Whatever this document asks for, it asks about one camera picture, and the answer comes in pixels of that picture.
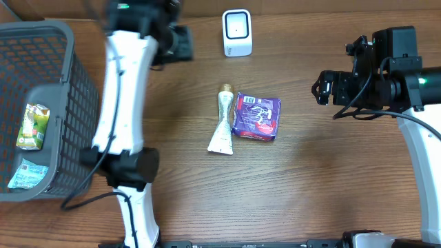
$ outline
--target wooden table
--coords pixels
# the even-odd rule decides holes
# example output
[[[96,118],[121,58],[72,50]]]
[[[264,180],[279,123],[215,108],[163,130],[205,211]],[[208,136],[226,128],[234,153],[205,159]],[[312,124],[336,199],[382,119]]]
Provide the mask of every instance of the wooden table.
[[[90,21],[68,21],[76,52],[103,89],[103,38]],[[195,59],[149,79],[144,139],[161,153],[153,184],[164,240],[301,241],[380,229],[419,238],[420,205],[404,139],[392,118],[333,121],[311,86],[322,70],[351,69],[344,44],[414,25],[424,65],[441,65],[441,11],[288,14],[253,17],[251,56],[226,59],[221,18],[186,19]],[[221,83],[280,97],[273,143],[233,139],[234,155],[207,153]],[[87,198],[108,192],[96,176]],[[115,198],[62,212],[60,200],[0,204],[0,247],[96,247],[124,237]]]

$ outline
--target green juice carton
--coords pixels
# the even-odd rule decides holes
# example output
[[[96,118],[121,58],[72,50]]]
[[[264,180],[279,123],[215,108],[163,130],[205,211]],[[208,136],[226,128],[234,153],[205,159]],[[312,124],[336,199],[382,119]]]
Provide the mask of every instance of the green juice carton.
[[[31,103],[26,105],[25,116],[17,137],[17,147],[26,150],[41,149],[49,114],[49,109],[43,105]]]

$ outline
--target white toothpaste tube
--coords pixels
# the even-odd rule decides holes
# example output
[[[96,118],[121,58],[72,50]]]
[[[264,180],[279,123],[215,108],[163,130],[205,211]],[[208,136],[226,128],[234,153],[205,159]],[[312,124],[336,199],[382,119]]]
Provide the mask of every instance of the white toothpaste tube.
[[[219,89],[219,123],[214,131],[208,152],[233,155],[232,129],[229,125],[229,111],[232,108],[234,93],[229,84],[221,85]]]

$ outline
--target purple wrapper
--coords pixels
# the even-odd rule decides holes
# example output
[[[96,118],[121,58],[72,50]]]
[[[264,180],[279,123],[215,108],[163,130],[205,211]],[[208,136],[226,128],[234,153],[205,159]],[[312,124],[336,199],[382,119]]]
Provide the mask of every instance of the purple wrapper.
[[[246,138],[273,141],[280,118],[280,99],[260,99],[238,93],[232,133]]]

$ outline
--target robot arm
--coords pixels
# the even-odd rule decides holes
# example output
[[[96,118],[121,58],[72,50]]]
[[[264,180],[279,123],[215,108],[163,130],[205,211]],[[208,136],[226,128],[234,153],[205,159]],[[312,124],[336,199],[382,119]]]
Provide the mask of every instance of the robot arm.
[[[397,118],[420,193],[422,241],[441,244],[441,68],[423,69],[416,44],[414,27],[375,32],[373,43],[361,36],[346,47],[347,54],[355,57],[353,72],[323,71],[312,93],[318,104],[327,105],[333,95],[334,105],[346,106],[334,118],[358,118],[359,114],[370,113],[374,115],[364,120],[372,120],[383,115],[406,114],[405,117],[416,118],[434,129],[430,132],[415,121]],[[383,70],[388,72],[386,78]],[[385,106],[389,107],[389,114],[382,112]],[[357,110],[343,114],[350,107]],[[394,243],[394,238],[375,232],[351,239],[353,247],[390,247]]]
[[[426,105],[424,111],[413,108],[404,112],[441,131],[441,104]],[[429,130],[403,118],[397,118],[411,155],[416,183],[420,193],[421,238],[441,244],[441,142]]]
[[[104,157],[98,173],[119,193],[125,247],[154,248],[161,238],[152,207],[159,155],[144,147],[142,116],[150,68],[192,59],[190,32],[175,23],[179,10],[175,0],[108,3],[110,31],[101,115],[92,148],[82,150],[80,159],[94,167]],[[110,139],[112,129],[114,138]]]

